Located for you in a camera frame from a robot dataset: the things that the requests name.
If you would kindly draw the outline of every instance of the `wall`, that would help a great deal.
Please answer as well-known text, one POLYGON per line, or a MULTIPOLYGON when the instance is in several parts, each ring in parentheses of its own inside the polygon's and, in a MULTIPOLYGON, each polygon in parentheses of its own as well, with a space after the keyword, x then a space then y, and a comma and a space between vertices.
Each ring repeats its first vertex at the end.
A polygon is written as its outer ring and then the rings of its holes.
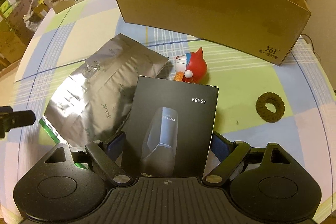
POLYGON ((336 0, 307 0, 307 3, 311 17, 303 33, 313 40, 315 52, 336 90, 336 0))

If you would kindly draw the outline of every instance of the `brown hair tie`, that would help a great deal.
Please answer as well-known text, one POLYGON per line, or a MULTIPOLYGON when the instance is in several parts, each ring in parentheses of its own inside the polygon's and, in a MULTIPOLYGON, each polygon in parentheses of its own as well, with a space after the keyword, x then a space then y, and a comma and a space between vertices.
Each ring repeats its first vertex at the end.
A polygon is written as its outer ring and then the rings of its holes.
POLYGON ((285 104, 281 97, 273 92, 266 92, 262 94, 255 103, 255 109, 259 116, 266 122, 279 121, 285 112, 285 104), (276 111, 272 112, 268 110, 266 104, 272 104, 275 106, 276 111))

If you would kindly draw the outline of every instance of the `table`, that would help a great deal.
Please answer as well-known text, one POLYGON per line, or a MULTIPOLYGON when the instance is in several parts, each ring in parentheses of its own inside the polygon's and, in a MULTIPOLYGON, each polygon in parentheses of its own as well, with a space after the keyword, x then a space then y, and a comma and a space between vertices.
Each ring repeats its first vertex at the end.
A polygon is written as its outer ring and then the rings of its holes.
MULTIPOLYGON (((310 47, 299 39, 281 66, 209 41, 152 27, 127 24, 115 0, 85 0, 55 15, 51 10, 31 40, 16 74, 15 111, 31 109, 39 119, 56 88, 111 37, 123 33, 167 57, 202 46, 208 64, 203 83, 219 87, 214 130, 252 147, 283 146, 319 183, 322 201, 314 217, 323 221, 335 208, 336 98, 310 47), (275 92, 286 110, 266 123, 257 98, 275 92)), ((172 67, 166 67, 170 78, 172 67)), ((54 142, 36 122, 0 141, 0 203, 8 224, 20 221, 12 191, 16 182, 54 142)))

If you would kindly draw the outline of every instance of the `white toy face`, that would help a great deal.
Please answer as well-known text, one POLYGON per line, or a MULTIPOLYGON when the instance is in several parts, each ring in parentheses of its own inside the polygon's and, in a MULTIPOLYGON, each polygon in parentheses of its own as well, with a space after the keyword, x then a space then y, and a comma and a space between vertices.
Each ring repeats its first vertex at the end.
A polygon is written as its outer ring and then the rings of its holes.
POLYGON ((187 56, 185 54, 181 56, 176 56, 175 72, 178 73, 179 71, 181 71, 184 73, 186 67, 187 67, 187 56))

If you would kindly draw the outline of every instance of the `silver foil bag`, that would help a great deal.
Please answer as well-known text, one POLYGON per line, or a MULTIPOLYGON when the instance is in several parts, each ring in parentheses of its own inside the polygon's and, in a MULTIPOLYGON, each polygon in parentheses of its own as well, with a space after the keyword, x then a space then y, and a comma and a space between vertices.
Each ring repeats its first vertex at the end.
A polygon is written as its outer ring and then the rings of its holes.
POLYGON ((118 34, 64 80, 44 118, 73 147, 104 141, 125 122, 138 76, 156 77, 167 61, 118 34))

